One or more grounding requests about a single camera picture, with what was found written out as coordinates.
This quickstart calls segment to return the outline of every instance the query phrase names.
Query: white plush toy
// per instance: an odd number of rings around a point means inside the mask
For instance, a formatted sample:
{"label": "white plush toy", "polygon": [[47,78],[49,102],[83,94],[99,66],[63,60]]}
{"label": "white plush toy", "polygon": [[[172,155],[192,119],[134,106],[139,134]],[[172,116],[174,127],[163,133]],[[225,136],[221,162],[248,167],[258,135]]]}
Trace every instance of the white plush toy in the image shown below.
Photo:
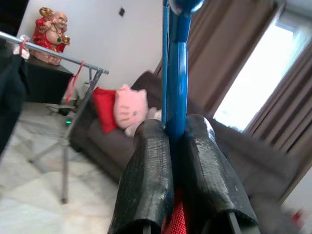
{"label": "white plush toy", "polygon": [[[158,119],[161,120],[161,110],[157,110],[156,107],[152,107],[151,109],[149,109],[149,111],[147,112],[146,118],[145,119]],[[132,124],[131,126],[129,126],[128,128],[125,129],[125,134],[128,137],[134,137],[136,130],[138,128],[138,126],[141,124],[142,122],[136,123],[136,124]]]}

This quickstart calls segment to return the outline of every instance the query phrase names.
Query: white tile floor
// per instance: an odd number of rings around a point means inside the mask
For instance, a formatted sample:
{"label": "white tile floor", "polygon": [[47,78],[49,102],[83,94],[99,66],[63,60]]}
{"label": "white tile floor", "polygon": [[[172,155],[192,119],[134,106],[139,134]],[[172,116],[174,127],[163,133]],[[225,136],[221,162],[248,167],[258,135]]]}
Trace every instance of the white tile floor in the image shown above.
{"label": "white tile floor", "polygon": [[[20,119],[64,129],[61,116],[27,103]],[[0,164],[0,234],[104,234],[114,210],[117,185],[82,154],[69,152],[69,203],[60,203],[61,149],[38,167],[27,160],[56,142],[38,128],[17,124]]]}

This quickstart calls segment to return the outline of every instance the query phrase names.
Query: red string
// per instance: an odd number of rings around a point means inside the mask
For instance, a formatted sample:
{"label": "red string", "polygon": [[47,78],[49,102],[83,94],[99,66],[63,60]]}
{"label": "red string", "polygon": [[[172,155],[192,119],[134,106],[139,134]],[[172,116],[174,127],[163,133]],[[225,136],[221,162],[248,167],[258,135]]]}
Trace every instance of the red string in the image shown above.
{"label": "red string", "polygon": [[23,49],[25,49],[25,44],[26,42],[28,42],[28,40],[23,40],[23,42],[19,45],[19,55],[21,56],[21,53],[23,51]]}
{"label": "red string", "polygon": [[82,67],[84,66],[84,61],[81,62],[80,64],[80,67],[79,67],[79,70],[77,72],[76,75],[73,75],[69,82],[68,82],[68,85],[67,85],[67,90],[66,90],[66,94],[67,94],[67,97],[66,97],[66,104],[68,104],[72,98],[72,95],[75,91],[75,86],[76,86],[76,83],[77,83],[77,79],[78,79],[78,76],[79,76],[79,73],[82,69]]}

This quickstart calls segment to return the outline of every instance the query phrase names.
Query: red cushion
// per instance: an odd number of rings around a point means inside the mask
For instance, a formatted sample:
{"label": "red cushion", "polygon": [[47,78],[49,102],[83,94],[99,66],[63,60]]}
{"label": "red cushion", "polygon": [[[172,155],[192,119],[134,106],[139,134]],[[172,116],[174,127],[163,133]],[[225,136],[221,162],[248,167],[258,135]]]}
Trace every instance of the red cushion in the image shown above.
{"label": "red cushion", "polygon": [[113,115],[115,93],[116,90],[101,89],[97,87],[92,94],[93,103],[97,110],[102,129],[105,133],[117,128]]}

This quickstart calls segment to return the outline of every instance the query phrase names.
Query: pink plush toy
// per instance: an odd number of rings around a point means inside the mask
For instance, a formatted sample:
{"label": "pink plush toy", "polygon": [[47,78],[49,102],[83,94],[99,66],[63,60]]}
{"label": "pink plush toy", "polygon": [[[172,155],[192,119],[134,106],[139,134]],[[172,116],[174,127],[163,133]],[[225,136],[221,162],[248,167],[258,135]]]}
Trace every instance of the pink plush toy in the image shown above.
{"label": "pink plush toy", "polygon": [[147,115],[148,105],[146,90],[132,90],[126,84],[116,91],[114,117],[118,127],[133,128],[140,124]]}

